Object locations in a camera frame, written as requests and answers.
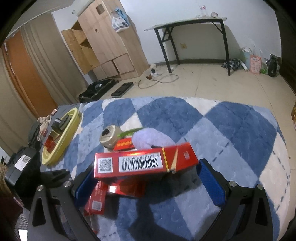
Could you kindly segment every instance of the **gold stripe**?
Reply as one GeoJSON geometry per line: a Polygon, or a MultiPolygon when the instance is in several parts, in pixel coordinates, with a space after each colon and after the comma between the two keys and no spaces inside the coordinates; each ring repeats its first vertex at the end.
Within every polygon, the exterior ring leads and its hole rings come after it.
{"type": "Polygon", "coordinates": [[[175,156],[172,162],[172,166],[170,167],[170,171],[175,171],[176,172],[176,167],[177,167],[177,159],[178,159],[178,148],[176,149],[175,156]]]}
{"type": "Polygon", "coordinates": [[[162,148],[162,150],[163,150],[163,157],[165,158],[165,166],[166,166],[166,168],[167,168],[167,172],[169,172],[169,169],[168,169],[168,163],[167,163],[167,161],[166,161],[166,156],[165,156],[165,150],[164,150],[164,148],[162,148]]]}

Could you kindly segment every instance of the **barcode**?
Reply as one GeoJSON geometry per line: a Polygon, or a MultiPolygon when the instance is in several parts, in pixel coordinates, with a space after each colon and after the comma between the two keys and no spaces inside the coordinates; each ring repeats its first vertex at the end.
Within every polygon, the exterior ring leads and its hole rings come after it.
{"type": "Polygon", "coordinates": [[[102,211],[102,203],[98,201],[93,201],[91,208],[93,210],[102,211]]]}
{"type": "Polygon", "coordinates": [[[120,156],[118,158],[119,172],[134,172],[163,167],[160,153],[140,156],[120,156]]]}
{"type": "Polygon", "coordinates": [[[112,157],[98,158],[98,172],[99,173],[112,173],[113,172],[112,157]]]}

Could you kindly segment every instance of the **tile floor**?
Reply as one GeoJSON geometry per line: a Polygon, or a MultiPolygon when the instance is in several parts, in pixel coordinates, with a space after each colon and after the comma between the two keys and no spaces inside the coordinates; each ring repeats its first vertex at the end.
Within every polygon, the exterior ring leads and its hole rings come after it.
{"type": "MultiPolygon", "coordinates": [[[[166,66],[159,66],[156,71],[162,73],[162,76],[157,77],[158,80],[168,74],[166,66]]],[[[271,110],[285,137],[288,154],[291,157],[291,186],[295,188],[290,194],[294,198],[290,200],[285,224],[288,225],[295,213],[296,205],[296,131],[290,114],[296,96],[286,81],[281,76],[271,78],[268,75],[255,75],[244,70],[235,71],[231,76],[227,76],[227,70],[219,64],[181,64],[175,68],[173,74],[179,76],[175,82],[157,83],[147,89],[138,88],[139,81],[140,87],[147,87],[154,83],[147,80],[144,74],[138,78],[124,80],[123,82],[133,81],[135,85],[123,97],[191,96],[257,105],[271,110]]],[[[175,78],[176,76],[168,76],[162,81],[169,82],[175,78]]],[[[123,82],[109,90],[103,99],[111,98],[110,94],[123,82]]]]}

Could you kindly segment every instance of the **beige curtain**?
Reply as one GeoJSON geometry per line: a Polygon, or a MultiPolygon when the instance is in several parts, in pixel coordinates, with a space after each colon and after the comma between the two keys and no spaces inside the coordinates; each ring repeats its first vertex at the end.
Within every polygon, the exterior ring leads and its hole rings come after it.
{"type": "Polygon", "coordinates": [[[58,105],[78,103],[86,82],[73,61],[50,13],[21,27],[27,52],[58,105]]]}
{"type": "Polygon", "coordinates": [[[15,90],[0,51],[0,146],[11,156],[27,146],[28,134],[36,121],[15,90]]]}

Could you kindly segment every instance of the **white tabletop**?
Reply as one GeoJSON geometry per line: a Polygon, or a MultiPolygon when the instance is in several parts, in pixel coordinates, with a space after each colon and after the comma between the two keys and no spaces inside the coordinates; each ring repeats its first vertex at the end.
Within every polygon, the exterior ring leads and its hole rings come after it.
{"type": "Polygon", "coordinates": [[[198,20],[198,19],[221,19],[221,20],[225,21],[227,18],[213,18],[213,17],[190,18],[190,19],[184,19],[184,20],[178,20],[178,21],[174,21],[174,22],[169,22],[169,23],[163,23],[163,24],[154,25],[151,28],[145,29],[144,31],[153,30],[154,28],[158,28],[158,27],[161,27],[161,26],[166,26],[166,25],[172,24],[172,23],[181,23],[181,22],[198,20]]]}

